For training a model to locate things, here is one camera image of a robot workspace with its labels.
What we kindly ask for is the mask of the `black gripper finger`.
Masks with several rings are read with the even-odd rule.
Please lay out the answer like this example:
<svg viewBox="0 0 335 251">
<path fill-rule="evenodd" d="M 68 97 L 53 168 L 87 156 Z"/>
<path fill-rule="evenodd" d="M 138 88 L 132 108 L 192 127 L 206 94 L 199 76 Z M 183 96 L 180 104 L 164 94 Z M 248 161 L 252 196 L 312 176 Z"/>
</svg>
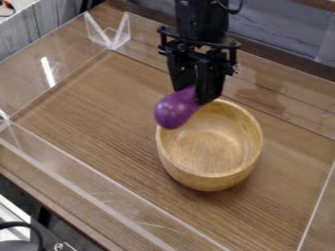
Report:
<svg viewBox="0 0 335 251">
<path fill-rule="evenodd" d="M 195 84 L 195 61 L 183 53 L 167 54 L 167 68 L 175 91 Z"/>
<path fill-rule="evenodd" d="M 226 72 L 222 66 L 208 60 L 196 63 L 195 97 L 200 105 L 211 103 L 223 92 Z"/>
</svg>

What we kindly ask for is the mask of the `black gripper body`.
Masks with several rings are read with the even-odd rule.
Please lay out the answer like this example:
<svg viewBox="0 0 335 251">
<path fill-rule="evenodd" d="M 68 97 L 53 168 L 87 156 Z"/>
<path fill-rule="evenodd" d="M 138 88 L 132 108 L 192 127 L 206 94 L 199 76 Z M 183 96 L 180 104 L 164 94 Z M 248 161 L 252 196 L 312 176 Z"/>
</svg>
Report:
<svg viewBox="0 0 335 251">
<path fill-rule="evenodd" d="M 231 7 L 230 0 L 175 0 L 175 26 L 162 25 L 159 52 L 183 53 L 195 61 L 208 60 L 224 69 L 226 75 L 236 70 L 236 50 L 240 44 L 230 37 L 230 16 L 242 9 Z"/>
</svg>

